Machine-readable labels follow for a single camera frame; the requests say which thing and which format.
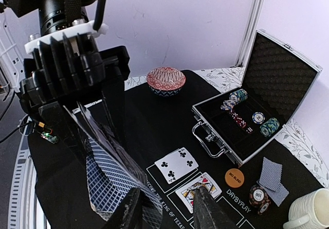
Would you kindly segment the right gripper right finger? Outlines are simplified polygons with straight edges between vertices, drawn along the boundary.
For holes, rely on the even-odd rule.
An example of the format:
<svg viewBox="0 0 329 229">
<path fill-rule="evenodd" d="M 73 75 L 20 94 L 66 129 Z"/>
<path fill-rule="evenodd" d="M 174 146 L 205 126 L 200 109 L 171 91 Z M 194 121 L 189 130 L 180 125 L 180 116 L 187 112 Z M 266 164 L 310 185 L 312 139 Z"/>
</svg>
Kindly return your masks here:
<svg viewBox="0 0 329 229">
<path fill-rule="evenodd" d="M 229 219 L 205 187 L 197 188 L 193 200 L 195 228 L 229 228 Z"/>
</svg>

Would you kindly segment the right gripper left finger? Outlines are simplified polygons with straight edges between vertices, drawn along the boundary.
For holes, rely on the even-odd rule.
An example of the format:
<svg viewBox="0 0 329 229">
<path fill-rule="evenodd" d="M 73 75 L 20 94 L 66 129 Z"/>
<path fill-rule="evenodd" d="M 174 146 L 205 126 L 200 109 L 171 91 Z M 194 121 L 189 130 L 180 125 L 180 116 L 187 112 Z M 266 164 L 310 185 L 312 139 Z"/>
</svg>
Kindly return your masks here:
<svg viewBox="0 0 329 229">
<path fill-rule="evenodd" d="M 142 228 L 141 190 L 132 188 L 126 194 L 114 214 L 103 229 L 135 229 Z"/>
</svg>

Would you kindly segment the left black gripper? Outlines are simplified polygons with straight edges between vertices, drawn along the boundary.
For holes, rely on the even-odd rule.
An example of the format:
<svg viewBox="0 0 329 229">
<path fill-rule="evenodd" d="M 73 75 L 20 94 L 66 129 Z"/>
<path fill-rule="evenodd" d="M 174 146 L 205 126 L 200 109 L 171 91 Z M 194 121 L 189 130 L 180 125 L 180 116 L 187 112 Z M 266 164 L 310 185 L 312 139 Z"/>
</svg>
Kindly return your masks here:
<svg viewBox="0 0 329 229">
<path fill-rule="evenodd" d="M 38 114 L 45 124 L 86 167 L 84 136 L 65 108 L 76 101 L 90 103 L 100 98 L 117 141 L 126 147 L 124 80 L 130 74 L 125 46 L 99 51 L 94 37 L 78 34 L 38 41 L 32 58 L 24 59 L 25 78 L 20 81 L 19 99 L 23 111 Z"/>
</svg>

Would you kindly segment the orange big blind button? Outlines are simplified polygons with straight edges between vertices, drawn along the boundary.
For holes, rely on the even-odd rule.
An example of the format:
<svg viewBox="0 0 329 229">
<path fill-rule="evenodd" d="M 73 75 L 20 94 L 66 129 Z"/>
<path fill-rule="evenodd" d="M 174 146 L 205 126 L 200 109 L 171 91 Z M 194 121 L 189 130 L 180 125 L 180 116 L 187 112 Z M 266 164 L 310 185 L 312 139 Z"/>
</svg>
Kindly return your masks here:
<svg viewBox="0 0 329 229">
<path fill-rule="evenodd" d="M 225 182 L 231 188 L 241 187 L 244 181 L 244 174 L 237 168 L 231 168 L 225 174 Z"/>
</svg>

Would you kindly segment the blue patterned card deck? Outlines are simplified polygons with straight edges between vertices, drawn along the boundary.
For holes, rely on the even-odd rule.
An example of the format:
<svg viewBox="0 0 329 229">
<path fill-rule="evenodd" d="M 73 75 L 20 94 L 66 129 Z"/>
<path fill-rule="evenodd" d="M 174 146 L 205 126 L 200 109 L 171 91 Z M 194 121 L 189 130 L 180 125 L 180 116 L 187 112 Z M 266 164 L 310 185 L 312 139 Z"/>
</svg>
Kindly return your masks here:
<svg viewBox="0 0 329 229">
<path fill-rule="evenodd" d="M 132 188 L 141 191 L 142 217 L 152 228 L 160 228 L 162 206 L 159 198 L 147 186 L 146 173 L 128 155 L 107 125 L 97 123 L 82 104 L 79 109 L 90 130 L 85 140 L 87 151 L 87 187 L 91 205 L 104 220 L 108 220 Z"/>
</svg>

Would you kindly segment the red brown chip stack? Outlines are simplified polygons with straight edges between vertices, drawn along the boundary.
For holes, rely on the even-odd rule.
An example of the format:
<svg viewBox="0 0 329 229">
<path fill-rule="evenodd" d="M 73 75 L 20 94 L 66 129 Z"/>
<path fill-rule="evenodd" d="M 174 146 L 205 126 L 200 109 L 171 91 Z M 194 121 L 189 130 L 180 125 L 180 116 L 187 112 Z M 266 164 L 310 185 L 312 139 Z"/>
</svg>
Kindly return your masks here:
<svg viewBox="0 0 329 229">
<path fill-rule="evenodd" d="M 258 215 L 262 215 L 269 209 L 271 200 L 263 187 L 253 185 L 249 191 L 249 203 L 258 209 Z"/>
</svg>

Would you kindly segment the three of clubs card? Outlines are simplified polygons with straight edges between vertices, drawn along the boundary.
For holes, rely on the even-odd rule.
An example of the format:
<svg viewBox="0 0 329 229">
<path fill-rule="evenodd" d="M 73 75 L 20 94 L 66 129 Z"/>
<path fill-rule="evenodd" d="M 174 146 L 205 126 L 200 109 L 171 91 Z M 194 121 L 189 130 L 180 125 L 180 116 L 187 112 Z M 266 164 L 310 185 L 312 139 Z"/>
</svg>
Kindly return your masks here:
<svg viewBox="0 0 329 229">
<path fill-rule="evenodd" d="M 176 182 L 198 167 L 197 161 L 185 147 L 167 154 L 154 164 L 168 184 Z"/>
</svg>

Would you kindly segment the white poker chip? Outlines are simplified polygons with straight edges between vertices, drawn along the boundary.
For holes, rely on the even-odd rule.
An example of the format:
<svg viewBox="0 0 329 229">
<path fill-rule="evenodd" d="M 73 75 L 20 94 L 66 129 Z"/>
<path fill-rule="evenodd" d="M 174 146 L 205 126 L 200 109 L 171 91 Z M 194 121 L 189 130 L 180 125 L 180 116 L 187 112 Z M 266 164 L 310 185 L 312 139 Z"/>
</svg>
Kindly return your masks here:
<svg viewBox="0 0 329 229">
<path fill-rule="evenodd" d="M 261 125 L 265 121 L 265 115 L 262 112 L 254 112 L 252 115 L 252 121 L 255 124 Z"/>
</svg>

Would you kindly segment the aluminium poker chip case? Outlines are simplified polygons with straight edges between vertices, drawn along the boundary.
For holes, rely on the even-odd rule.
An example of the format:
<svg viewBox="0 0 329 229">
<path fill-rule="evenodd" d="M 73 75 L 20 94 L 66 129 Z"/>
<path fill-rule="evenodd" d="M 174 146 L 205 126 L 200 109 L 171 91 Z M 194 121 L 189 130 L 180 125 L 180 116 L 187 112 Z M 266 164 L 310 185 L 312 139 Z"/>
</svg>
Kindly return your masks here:
<svg viewBox="0 0 329 229">
<path fill-rule="evenodd" d="M 321 66 L 291 45 L 264 30 L 256 31 L 242 84 L 235 88 L 235 91 L 246 90 L 248 99 L 233 109 L 253 133 L 241 129 L 228 111 L 220 109 L 231 93 L 227 91 L 192 107 L 197 119 L 195 128 L 204 128 L 209 141 L 218 145 L 218 153 L 213 155 L 202 138 L 198 141 L 211 157 L 225 154 L 239 166 L 246 164 L 292 119 L 321 71 Z M 264 137 L 260 133 L 262 124 L 252 121 L 254 112 L 265 115 L 263 123 L 276 118 L 280 123 L 278 130 L 272 136 Z"/>
</svg>

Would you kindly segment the dealt card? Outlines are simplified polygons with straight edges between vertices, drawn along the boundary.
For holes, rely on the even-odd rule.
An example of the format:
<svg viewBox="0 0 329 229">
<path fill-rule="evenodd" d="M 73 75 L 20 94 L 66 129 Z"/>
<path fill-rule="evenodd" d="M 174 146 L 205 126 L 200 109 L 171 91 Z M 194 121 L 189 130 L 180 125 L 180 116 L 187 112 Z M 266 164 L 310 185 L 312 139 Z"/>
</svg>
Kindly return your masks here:
<svg viewBox="0 0 329 229">
<path fill-rule="evenodd" d="M 257 183 L 265 189 L 269 197 L 274 201 L 277 207 L 279 207 L 282 202 L 287 198 L 289 195 L 289 191 L 285 188 L 285 186 L 280 183 L 278 191 L 272 191 L 265 186 L 260 184 L 260 180 L 257 180 Z"/>
</svg>

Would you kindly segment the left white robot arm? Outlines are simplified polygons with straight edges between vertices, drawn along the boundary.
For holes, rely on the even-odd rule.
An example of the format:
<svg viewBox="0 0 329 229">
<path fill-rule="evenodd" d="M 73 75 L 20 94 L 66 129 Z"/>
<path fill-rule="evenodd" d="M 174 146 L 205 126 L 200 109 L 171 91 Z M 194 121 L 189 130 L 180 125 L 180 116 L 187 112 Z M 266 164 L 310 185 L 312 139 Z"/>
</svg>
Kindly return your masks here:
<svg viewBox="0 0 329 229">
<path fill-rule="evenodd" d="M 102 100 L 116 140 L 125 144 L 124 83 L 130 74 L 125 46 L 100 51 L 95 38 L 105 33 L 106 0 L 1 0 L 17 17 L 39 12 L 40 33 L 26 44 L 24 76 L 5 78 L 23 111 L 54 130 L 81 162 L 86 161 L 78 126 L 67 114 L 79 103 Z"/>
</svg>

